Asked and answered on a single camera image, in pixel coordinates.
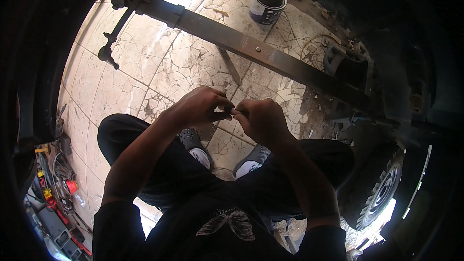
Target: person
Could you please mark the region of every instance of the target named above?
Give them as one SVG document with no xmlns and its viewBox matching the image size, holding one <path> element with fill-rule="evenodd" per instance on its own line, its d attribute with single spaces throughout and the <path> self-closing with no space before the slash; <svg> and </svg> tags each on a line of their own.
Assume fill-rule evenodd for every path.
<svg viewBox="0 0 464 261">
<path fill-rule="evenodd" d="M 237 180 L 223 181 L 209 171 L 212 159 L 192 127 L 231 115 L 258 145 L 238 163 Z M 106 117 L 98 145 L 111 170 L 94 217 L 96 261 L 345 260 L 336 190 L 354 166 L 353 153 L 334 140 L 296 140 L 271 99 L 234 107 L 223 92 L 199 87 L 152 124 L 128 114 Z M 146 239 L 132 204 L 137 196 L 163 212 Z M 308 226 L 293 255 L 271 223 L 297 216 Z"/>
</svg>

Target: cracked tile floor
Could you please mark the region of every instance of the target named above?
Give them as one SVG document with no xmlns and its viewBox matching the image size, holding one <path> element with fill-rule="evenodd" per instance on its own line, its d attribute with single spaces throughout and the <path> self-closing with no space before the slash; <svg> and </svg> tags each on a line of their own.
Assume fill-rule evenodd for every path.
<svg viewBox="0 0 464 261">
<path fill-rule="evenodd" d="M 290 4 L 275 25 L 261 26 L 248 15 L 251 0 L 166 1 L 184 5 L 296 58 L 303 44 L 315 35 L 335 37 Z M 101 120 L 112 113 L 131 114 L 151 123 L 183 95 L 208 85 L 224 91 L 235 104 L 244 98 L 274 99 L 282 106 L 289 130 L 297 138 L 303 135 L 301 125 L 308 121 L 308 114 L 300 113 L 304 110 L 304 85 L 229 53 L 242 79 L 238 86 L 216 46 L 147 16 L 133 14 L 125 24 L 113 45 L 113 57 L 120 65 L 119 70 L 114 70 L 99 61 L 96 54 L 106 43 L 102 33 L 111 32 L 124 11 L 113 10 L 109 0 L 94 4 L 71 49 L 58 101 L 58 107 L 67 104 L 63 118 L 64 130 L 72 142 L 70 163 L 77 173 L 78 194 L 86 203 L 84 208 L 76 204 L 76 210 L 91 227 L 109 172 L 96 134 Z M 324 41 L 315 41 L 303 53 L 303 61 L 322 69 L 320 51 L 324 45 Z M 255 144 L 235 120 L 215 123 L 200 136 L 215 161 L 217 176 L 231 173 Z M 134 204 L 141 209 L 147 235 L 161 212 L 139 199 Z"/>
</svg>

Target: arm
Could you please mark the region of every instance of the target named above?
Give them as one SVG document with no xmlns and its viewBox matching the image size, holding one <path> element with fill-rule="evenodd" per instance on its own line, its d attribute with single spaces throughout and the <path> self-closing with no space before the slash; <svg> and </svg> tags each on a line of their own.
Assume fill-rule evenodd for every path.
<svg viewBox="0 0 464 261">
<path fill-rule="evenodd" d="M 282 108 L 271 99 L 245 99 L 237 105 L 237 111 L 232 113 L 244 132 L 275 154 L 308 218 L 307 230 L 320 225 L 340 227 L 335 190 L 288 131 Z"/>
<path fill-rule="evenodd" d="M 231 119 L 226 112 L 214 112 L 217 106 L 234 107 L 223 92 L 200 87 L 162 112 L 111 167 L 101 205 L 112 201 L 131 203 L 147 183 L 161 154 L 182 129 Z"/>
</svg>

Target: rusty metal bar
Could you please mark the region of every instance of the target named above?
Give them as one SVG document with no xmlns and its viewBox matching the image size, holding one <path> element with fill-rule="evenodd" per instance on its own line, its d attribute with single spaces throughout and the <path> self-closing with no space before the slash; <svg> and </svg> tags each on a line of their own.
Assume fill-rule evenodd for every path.
<svg viewBox="0 0 464 261">
<path fill-rule="evenodd" d="M 353 107 L 355 111 L 370 114 L 370 99 L 338 78 L 311 67 L 259 40 L 244 35 L 212 19 L 196 14 L 183 6 L 163 0 L 149 0 L 139 5 L 137 14 L 175 26 L 220 48 L 243 56 L 298 83 L 311 86 Z"/>
</svg>

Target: black t-shirt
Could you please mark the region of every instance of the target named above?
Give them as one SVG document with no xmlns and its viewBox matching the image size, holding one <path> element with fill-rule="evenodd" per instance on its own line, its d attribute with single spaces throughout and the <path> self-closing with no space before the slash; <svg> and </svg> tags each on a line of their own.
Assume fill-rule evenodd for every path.
<svg viewBox="0 0 464 261">
<path fill-rule="evenodd" d="M 94 260 L 345 260 L 345 231 L 318 226 L 306 232 L 295 255 L 270 234 L 246 204 L 197 195 L 166 212 L 147 239 L 140 211 L 111 202 L 95 215 Z"/>
</svg>

